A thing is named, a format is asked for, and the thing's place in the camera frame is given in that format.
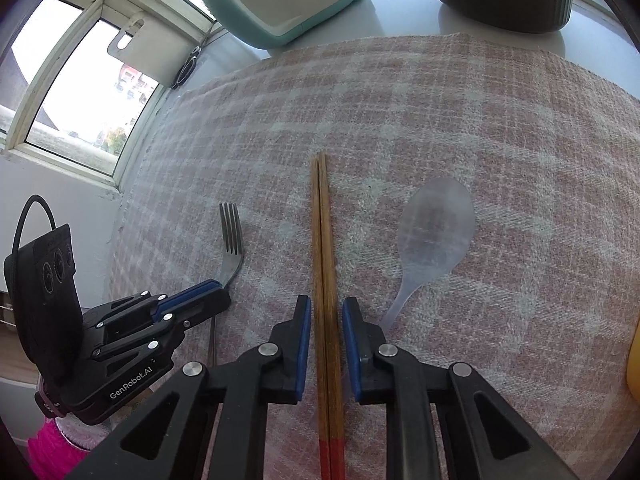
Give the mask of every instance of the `wooden chopstick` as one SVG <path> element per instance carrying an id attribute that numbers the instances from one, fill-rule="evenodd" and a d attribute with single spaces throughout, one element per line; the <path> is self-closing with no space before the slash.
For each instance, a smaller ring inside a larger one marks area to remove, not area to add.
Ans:
<path id="1" fill-rule="evenodd" d="M 318 170 L 329 457 L 331 480 L 344 480 L 344 413 L 342 410 L 342 374 L 340 370 L 338 290 L 335 278 L 334 240 L 331 229 L 329 179 L 326 168 L 326 154 L 324 152 L 321 152 L 318 156 Z"/>
<path id="2" fill-rule="evenodd" d="M 324 284 L 322 282 L 322 229 L 318 158 L 311 161 L 311 248 L 314 275 L 314 333 L 318 380 L 318 437 L 322 480 L 332 480 L 329 446 L 328 388 L 325 348 Z"/>

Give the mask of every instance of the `tree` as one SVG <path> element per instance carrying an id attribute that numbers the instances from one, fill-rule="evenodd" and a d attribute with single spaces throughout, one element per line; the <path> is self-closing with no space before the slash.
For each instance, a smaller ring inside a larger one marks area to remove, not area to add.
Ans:
<path id="1" fill-rule="evenodd" d="M 125 142 L 127 142 L 127 134 L 122 126 L 109 130 L 104 137 L 104 143 L 107 144 L 107 151 L 113 153 L 113 155 L 120 155 Z"/>

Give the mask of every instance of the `yellow object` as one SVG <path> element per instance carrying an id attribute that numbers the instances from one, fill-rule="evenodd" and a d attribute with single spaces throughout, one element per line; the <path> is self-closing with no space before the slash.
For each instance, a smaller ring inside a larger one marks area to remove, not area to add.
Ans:
<path id="1" fill-rule="evenodd" d="M 636 328 L 636 336 L 631 343 L 629 361 L 626 362 L 626 385 L 634 399 L 640 402 L 640 324 Z"/>

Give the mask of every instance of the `fork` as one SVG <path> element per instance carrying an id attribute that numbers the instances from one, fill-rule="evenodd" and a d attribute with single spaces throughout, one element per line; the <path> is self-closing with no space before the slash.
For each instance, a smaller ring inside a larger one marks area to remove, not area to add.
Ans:
<path id="1" fill-rule="evenodd" d="M 222 270 L 220 284 L 227 288 L 238 274 L 244 261 L 244 244 L 242 243 L 242 228 L 236 204 L 220 202 L 220 222 L 222 224 L 223 249 Z M 207 353 L 207 367 L 216 364 L 216 316 L 211 318 L 209 332 L 209 352 Z"/>

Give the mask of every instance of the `translucent spoon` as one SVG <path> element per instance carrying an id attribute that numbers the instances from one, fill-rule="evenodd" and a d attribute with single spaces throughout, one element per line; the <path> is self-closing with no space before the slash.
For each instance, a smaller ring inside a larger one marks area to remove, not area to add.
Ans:
<path id="1" fill-rule="evenodd" d="M 398 226 L 402 283 L 395 301 L 380 320 L 385 333 L 416 290 L 460 263 L 475 230 L 471 195 L 454 178 L 434 178 L 409 199 Z"/>

